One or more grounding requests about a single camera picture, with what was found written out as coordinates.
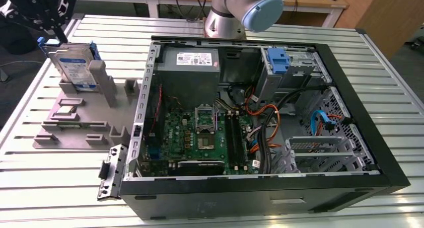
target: table leg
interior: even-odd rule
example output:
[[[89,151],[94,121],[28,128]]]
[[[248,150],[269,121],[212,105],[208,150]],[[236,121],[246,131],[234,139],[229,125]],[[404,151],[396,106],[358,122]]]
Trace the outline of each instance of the table leg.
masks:
[[[158,18],[158,0],[146,0],[148,13],[150,18]]]
[[[342,12],[341,8],[333,8],[330,10],[330,12],[329,12],[329,14],[328,14],[328,16],[325,18],[322,27],[333,28],[333,26],[336,25],[337,20],[340,18],[341,12]]]

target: blue cable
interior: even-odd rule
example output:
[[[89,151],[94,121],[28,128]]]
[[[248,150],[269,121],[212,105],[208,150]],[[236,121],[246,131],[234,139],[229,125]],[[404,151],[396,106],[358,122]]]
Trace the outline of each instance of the blue cable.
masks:
[[[325,112],[322,110],[316,110],[313,113],[312,113],[312,116],[310,116],[310,131],[312,131],[312,134],[314,135],[316,132],[317,132],[317,126],[316,126],[316,116],[320,115],[321,117],[321,120],[322,120],[322,123],[324,125],[330,128],[330,126],[334,126],[336,122],[333,120],[330,120],[325,114]]]

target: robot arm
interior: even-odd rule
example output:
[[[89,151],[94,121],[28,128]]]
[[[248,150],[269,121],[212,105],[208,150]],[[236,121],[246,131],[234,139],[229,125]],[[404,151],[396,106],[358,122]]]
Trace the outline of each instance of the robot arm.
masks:
[[[212,0],[205,21],[210,38],[244,37],[244,28],[252,32],[266,30],[280,18],[282,0]]]
[[[0,17],[36,30],[53,30],[61,43],[68,39],[61,26],[70,19],[76,0],[6,0]]]

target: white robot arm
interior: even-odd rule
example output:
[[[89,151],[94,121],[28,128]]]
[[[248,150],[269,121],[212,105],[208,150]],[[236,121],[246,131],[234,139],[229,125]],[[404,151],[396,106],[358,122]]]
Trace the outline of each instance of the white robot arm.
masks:
[[[266,30],[280,18],[282,0],[212,0],[212,10],[205,21],[210,38],[241,39],[244,29]]]

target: power supply label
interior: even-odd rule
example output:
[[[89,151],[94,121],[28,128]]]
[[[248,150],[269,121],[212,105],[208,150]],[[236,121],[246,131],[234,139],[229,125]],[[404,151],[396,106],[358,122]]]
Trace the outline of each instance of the power supply label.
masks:
[[[93,91],[96,87],[96,81],[92,74],[86,70],[86,61],[84,59],[74,58],[60,58],[58,61],[76,89],[80,91]]]
[[[212,53],[178,53],[177,65],[212,66]]]

